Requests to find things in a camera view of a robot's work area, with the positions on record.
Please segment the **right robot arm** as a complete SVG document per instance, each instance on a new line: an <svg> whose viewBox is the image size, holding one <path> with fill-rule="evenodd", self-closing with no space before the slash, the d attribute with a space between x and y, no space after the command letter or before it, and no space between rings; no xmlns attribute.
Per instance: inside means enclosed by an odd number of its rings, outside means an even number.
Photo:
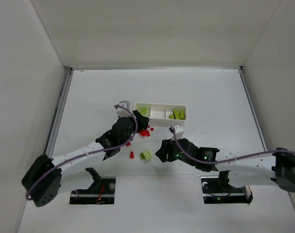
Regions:
<svg viewBox="0 0 295 233"><path fill-rule="evenodd" d="M203 172L217 171L223 192L248 185L277 186L295 193L295 152L276 148L254 154L222 155L218 148L197 147L189 140L165 139L156 156L161 162L179 160Z"/></svg>

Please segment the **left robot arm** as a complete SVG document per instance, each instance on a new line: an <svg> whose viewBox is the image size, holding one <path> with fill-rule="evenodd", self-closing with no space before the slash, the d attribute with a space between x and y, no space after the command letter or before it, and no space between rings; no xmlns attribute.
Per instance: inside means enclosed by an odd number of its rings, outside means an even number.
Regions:
<svg viewBox="0 0 295 233"><path fill-rule="evenodd" d="M21 180L25 199L33 201L36 207L47 205L64 190L65 177L80 169L89 172L94 182L98 181L91 160L96 155L102 155L104 160L111 158L137 133L148 128L149 118L138 110L124 112L126 116L120 116L110 130L89 145L56 157L38 156Z"/></svg>

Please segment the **red lego pile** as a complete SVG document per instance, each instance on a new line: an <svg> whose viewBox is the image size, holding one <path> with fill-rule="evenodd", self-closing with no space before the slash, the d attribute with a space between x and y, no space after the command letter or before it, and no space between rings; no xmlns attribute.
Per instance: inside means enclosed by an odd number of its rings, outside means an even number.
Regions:
<svg viewBox="0 0 295 233"><path fill-rule="evenodd" d="M147 129L140 131L139 134L142 137L150 137L151 136L151 132L153 132L154 129L155 129L154 127L151 127L150 125L148 125L147 126Z"/></svg>

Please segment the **white divided container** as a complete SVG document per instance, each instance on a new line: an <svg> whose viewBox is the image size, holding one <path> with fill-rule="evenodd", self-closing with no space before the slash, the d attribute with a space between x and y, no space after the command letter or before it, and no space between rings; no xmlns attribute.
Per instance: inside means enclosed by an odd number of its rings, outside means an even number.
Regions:
<svg viewBox="0 0 295 233"><path fill-rule="evenodd" d="M148 117L149 125L156 127L170 127L181 125L183 126L187 120L187 107L184 105L173 105L173 104L157 104L157 103L141 103L136 102L134 104L134 110L138 110L140 107L147 107L149 111ZM173 110L182 110L185 112L185 120L169 119L169 114Z"/></svg>

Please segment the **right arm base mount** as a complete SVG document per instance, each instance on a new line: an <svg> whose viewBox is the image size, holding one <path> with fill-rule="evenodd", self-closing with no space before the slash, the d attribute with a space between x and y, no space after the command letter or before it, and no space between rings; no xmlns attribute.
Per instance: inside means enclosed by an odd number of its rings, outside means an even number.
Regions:
<svg viewBox="0 0 295 233"><path fill-rule="evenodd" d="M202 176L204 204L250 204L253 194L250 186L233 187L229 184L228 171L218 176Z"/></svg>

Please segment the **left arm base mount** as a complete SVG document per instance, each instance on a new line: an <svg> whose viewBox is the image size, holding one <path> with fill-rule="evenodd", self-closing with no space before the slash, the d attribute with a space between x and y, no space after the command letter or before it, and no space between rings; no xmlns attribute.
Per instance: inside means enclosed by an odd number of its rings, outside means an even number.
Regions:
<svg viewBox="0 0 295 233"><path fill-rule="evenodd" d="M91 167L85 169L93 182L86 189L71 191L69 204L71 205L111 205L115 202L115 177L102 177Z"/></svg>

